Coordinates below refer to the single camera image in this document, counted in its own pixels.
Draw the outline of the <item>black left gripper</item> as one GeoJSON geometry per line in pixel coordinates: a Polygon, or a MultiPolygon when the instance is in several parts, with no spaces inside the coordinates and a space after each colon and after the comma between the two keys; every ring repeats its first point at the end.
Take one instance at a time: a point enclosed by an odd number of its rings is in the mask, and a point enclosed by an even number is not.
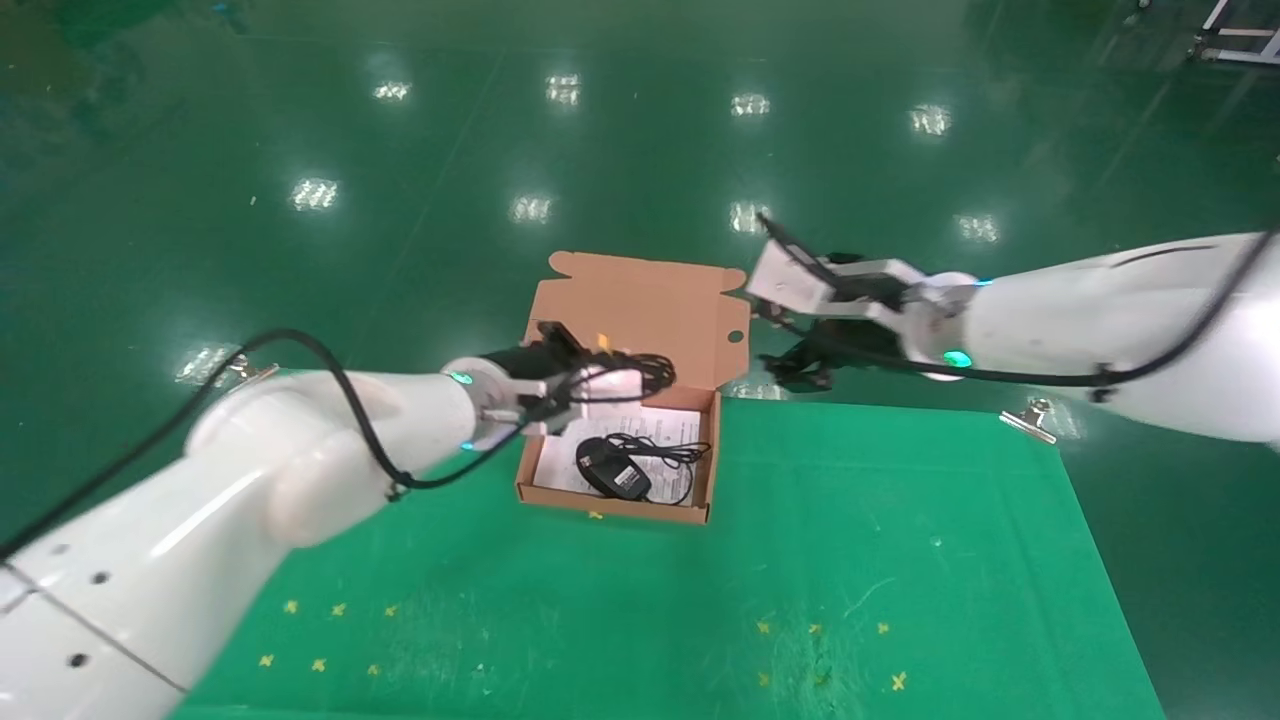
{"type": "Polygon", "coordinates": [[[498,379],[490,386],[494,402],[530,404],[547,398],[552,404],[567,404],[596,357],[596,352],[579,342],[561,322],[539,320],[535,331],[538,337],[530,343],[490,355],[490,363],[499,369],[498,379]]]}

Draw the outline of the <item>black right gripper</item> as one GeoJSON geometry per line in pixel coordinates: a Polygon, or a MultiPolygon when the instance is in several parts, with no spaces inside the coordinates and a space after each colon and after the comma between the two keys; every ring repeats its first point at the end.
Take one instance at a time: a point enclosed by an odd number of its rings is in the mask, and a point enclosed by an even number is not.
{"type": "Polygon", "coordinates": [[[765,372],[788,392],[826,392],[840,369],[882,368],[886,359],[905,359],[897,334],[874,322],[819,319],[797,337],[786,352],[762,356],[765,372]]]}

